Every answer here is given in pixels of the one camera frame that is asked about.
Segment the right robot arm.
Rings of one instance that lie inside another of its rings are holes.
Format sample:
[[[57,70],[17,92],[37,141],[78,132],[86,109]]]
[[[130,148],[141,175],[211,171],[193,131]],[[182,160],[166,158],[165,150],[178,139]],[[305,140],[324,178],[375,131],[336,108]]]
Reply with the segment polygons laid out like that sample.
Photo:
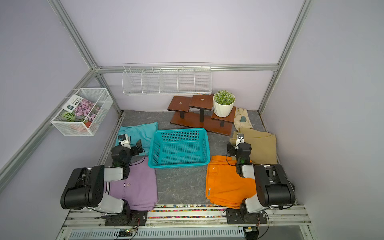
[[[253,164],[251,151],[252,146],[245,142],[227,144],[227,154],[236,158],[236,163],[233,164],[236,173],[241,178],[255,182],[256,193],[242,200],[241,214],[259,214],[268,208],[291,208],[296,201],[295,188],[288,180],[282,165]]]

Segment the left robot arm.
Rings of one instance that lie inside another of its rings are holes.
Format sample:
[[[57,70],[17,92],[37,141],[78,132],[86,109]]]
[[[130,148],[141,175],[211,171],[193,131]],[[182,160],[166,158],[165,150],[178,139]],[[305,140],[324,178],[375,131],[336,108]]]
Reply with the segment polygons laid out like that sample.
[[[129,203],[112,197],[107,190],[108,184],[126,180],[130,174],[131,159],[144,152],[142,141],[138,140],[132,147],[126,140],[112,148],[112,167],[104,165],[92,168],[77,168],[65,186],[60,198],[65,210],[90,209],[107,215],[131,216]]]

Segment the orange pants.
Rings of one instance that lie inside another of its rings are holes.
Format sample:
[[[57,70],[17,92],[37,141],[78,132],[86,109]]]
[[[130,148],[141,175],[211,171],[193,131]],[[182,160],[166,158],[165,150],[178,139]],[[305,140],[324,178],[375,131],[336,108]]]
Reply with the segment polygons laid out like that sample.
[[[257,193],[255,181],[240,177],[235,163],[231,157],[211,157],[207,165],[205,194],[212,204],[239,209],[244,199]]]

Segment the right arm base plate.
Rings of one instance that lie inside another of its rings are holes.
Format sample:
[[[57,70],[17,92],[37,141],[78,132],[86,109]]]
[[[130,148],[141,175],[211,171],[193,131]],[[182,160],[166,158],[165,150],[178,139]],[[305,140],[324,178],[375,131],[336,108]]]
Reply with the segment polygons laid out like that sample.
[[[267,215],[263,213],[242,213],[236,209],[226,209],[223,212],[228,225],[244,225],[244,224],[267,224]]]

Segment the teal plastic basket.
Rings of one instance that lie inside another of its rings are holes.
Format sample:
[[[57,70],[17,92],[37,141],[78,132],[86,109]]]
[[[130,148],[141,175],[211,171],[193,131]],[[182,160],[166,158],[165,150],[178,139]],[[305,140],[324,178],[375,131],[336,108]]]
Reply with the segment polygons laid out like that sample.
[[[151,140],[149,167],[152,169],[205,166],[210,159],[208,134],[202,128],[156,131]]]

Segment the purple pants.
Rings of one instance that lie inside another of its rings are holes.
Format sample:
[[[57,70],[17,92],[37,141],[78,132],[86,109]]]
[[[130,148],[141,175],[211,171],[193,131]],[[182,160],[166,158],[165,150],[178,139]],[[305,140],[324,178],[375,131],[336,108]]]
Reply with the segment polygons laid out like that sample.
[[[131,210],[150,211],[158,202],[155,170],[149,167],[148,159],[130,166],[126,180],[104,183],[104,192],[128,202]]]

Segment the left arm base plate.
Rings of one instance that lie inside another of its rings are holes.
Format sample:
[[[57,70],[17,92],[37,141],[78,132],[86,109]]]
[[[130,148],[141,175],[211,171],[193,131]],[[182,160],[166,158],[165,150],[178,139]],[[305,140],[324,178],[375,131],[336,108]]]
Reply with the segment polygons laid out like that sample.
[[[106,227],[122,226],[144,226],[147,221],[148,211],[131,211],[130,216],[126,214],[101,216],[105,220]]]

